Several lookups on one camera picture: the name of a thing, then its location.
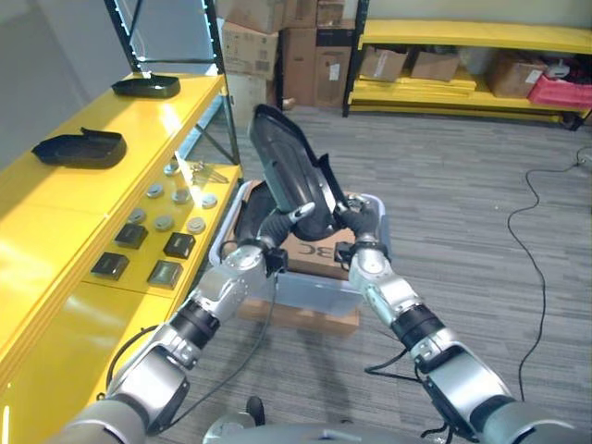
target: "clear plastic bin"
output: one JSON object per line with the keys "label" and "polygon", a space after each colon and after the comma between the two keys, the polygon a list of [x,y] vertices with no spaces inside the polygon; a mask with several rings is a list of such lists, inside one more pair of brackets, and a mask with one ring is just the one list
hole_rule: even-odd
{"label": "clear plastic bin", "polygon": [[[241,208],[241,201],[251,186],[251,182],[244,183],[230,206],[226,218],[214,240],[208,259],[210,264],[220,264],[218,250],[226,238],[232,220]],[[380,241],[383,242],[390,254],[389,222],[386,217],[385,205],[380,199],[370,194],[363,194],[368,201],[376,203],[378,208]],[[269,281],[264,290],[251,297],[253,299],[270,301],[273,295],[273,282]],[[292,307],[314,310],[334,316],[344,316],[357,307],[362,301],[360,293],[355,291],[347,280],[331,277],[320,277],[294,273],[288,271],[277,275],[276,302]]]}

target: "black square part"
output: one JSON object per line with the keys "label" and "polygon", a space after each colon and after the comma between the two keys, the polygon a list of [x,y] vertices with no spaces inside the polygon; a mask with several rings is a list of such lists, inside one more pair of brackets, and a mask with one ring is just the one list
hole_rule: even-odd
{"label": "black square part", "polygon": [[181,264],[177,264],[176,262],[158,261],[156,262],[150,277],[148,277],[148,283],[173,290],[177,285],[177,281],[182,272],[183,267]]}
{"label": "black square part", "polygon": [[130,263],[123,254],[103,253],[91,270],[91,273],[98,278],[119,280],[119,277]]}
{"label": "black square part", "polygon": [[195,245],[195,238],[191,234],[173,233],[165,245],[165,254],[171,257],[187,259]]}
{"label": "black square part", "polygon": [[126,224],[115,237],[115,243],[120,247],[138,250],[147,234],[148,230],[142,225]]}

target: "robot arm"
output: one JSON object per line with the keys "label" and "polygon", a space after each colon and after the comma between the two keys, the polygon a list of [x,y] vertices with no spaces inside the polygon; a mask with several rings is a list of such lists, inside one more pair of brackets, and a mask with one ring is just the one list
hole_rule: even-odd
{"label": "robot arm", "polygon": [[585,443],[589,437],[537,407],[516,401],[496,373],[427,308],[391,268],[374,236],[377,220],[363,209],[342,209],[354,231],[350,282],[424,374],[427,394],[455,434],[487,444]]}
{"label": "robot arm", "polygon": [[50,443],[141,444],[173,420],[189,391],[186,371],[249,294],[260,290],[286,262],[276,248],[310,203],[287,215],[273,214],[249,240],[208,270],[170,320],[159,326],[117,371],[105,398],[83,410]]}

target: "white label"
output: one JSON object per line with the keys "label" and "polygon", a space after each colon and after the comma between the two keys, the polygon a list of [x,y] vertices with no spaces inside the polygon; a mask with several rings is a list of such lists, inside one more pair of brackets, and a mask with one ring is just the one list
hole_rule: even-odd
{"label": "white label", "polygon": [[339,68],[340,68],[339,63],[335,63],[335,64],[329,66],[329,81],[339,80]]}
{"label": "white label", "polygon": [[528,74],[528,77],[524,82],[536,83],[542,73],[543,71],[541,71],[540,69],[533,69],[532,71],[530,71],[530,74]]}
{"label": "white label", "polygon": [[380,54],[380,57],[378,58],[378,63],[376,63],[376,69],[374,70],[374,77],[382,76],[382,71],[385,70],[385,65],[387,64],[388,56],[389,53],[387,53],[386,51]]}

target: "cable on floor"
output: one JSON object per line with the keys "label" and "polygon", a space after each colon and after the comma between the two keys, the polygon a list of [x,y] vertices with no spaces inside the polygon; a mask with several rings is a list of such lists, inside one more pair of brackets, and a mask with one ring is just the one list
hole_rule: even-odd
{"label": "cable on floor", "polygon": [[537,191],[535,190],[535,188],[533,187],[533,185],[530,181],[531,174],[533,174],[533,173],[566,173],[567,171],[570,171],[571,169],[578,167],[579,165],[582,165],[585,162],[584,159],[580,159],[580,153],[584,150],[589,150],[589,149],[592,149],[592,147],[580,148],[577,151],[577,153],[575,154],[575,163],[564,168],[564,169],[533,168],[533,169],[529,169],[528,171],[526,171],[526,173],[524,174],[524,178],[526,180],[526,184],[528,185],[528,188],[535,195],[535,202],[531,205],[528,205],[523,208],[519,208],[517,210],[512,211],[508,215],[508,218],[506,219],[506,228],[508,229],[508,231],[510,231],[510,234],[512,235],[514,240],[516,242],[518,242],[518,244],[521,246],[521,248],[524,250],[524,252],[528,256],[528,258],[530,259],[530,262],[532,263],[533,267],[535,268],[536,274],[538,275],[538,278],[540,280],[541,291],[542,291],[542,308],[541,308],[540,320],[538,322],[538,331],[536,333],[536,339],[535,339],[535,342],[533,343],[533,345],[530,347],[530,349],[524,355],[523,359],[520,361],[520,364],[518,365],[518,385],[520,387],[520,398],[522,401],[524,401],[524,382],[523,382],[524,364],[526,363],[528,358],[533,354],[533,352],[535,352],[535,350],[538,347],[538,344],[540,343],[540,341],[543,337],[545,316],[547,315],[547,281],[545,280],[545,275],[543,275],[543,272],[539,268],[537,261],[535,260],[535,257],[533,256],[533,254],[530,253],[530,251],[528,250],[526,245],[520,240],[520,238],[518,238],[518,236],[514,232],[514,230],[512,228],[512,218],[520,213],[533,210],[533,209],[537,208],[538,205],[540,204],[540,196],[538,195]]}
{"label": "cable on floor", "polygon": [[182,414],[180,414],[177,417],[177,419],[175,419],[174,421],[172,421],[166,427],[162,428],[159,433],[163,433],[163,432],[167,431],[169,428],[171,428],[172,426],[176,425],[181,419],[183,419],[185,416],[187,416],[189,413],[191,413],[198,405],[200,405],[202,402],[204,402],[205,400],[207,400],[214,393],[216,393],[217,391],[219,391],[220,389],[222,389],[224,386],[226,386],[228,382],[230,382],[242,370],[244,370],[244,368],[251,361],[251,359],[253,358],[253,356],[255,355],[255,353],[257,352],[257,350],[259,349],[259,346],[263,342],[263,339],[265,337],[265,333],[267,332],[267,328],[269,327],[269,324],[271,324],[271,317],[273,315],[274,306],[275,305],[276,305],[276,293],[274,292],[273,297],[271,299],[271,303],[269,304],[269,312],[267,313],[267,317],[265,318],[265,323],[263,325],[263,328],[261,329],[261,333],[259,334],[259,337],[255,341],[253,347],[251,348],[251,351],[249,352],[249,354],[247,355],[247,357],[244,359],[244,361],[242,361],[242,363],[237,367],[237,369],[234,372],[232,372],[229,376],[227,376],[224,380],[222,380],[221,382],[217,383],[210,391],[208,391],[207,393],[205,393],[199,400],[197,400],[196,402],[194,402],[185,412],[183,412]]}
{"label": "cable on floor", "polygon": [[379,372],[378,371],[378,370],[382,370],[383,368],[388,367],[389,365],[395,364],[406,353],[407,353],[407,349],[404,349],[398,355],[396,355],[394,358],[389,359],[385,363],[376,364],[376,365],[369,365],[369,366],[367,366],[367,367],[364,368],[364,373],[366,373],[368,375],[372,375],[372,376],[390,377],[390,378],[393,378],[393,379],[400,379],[400,380],[403,380],[403,381],[417,382],[417,383],[421,384],[422,381],[421,381],[421,379],[419,379],[419,375],[417,375],[417,373],[415,374],[415,377],[411,377],[411,376],[405,376],[405,375],[398,375],[396,373]]}

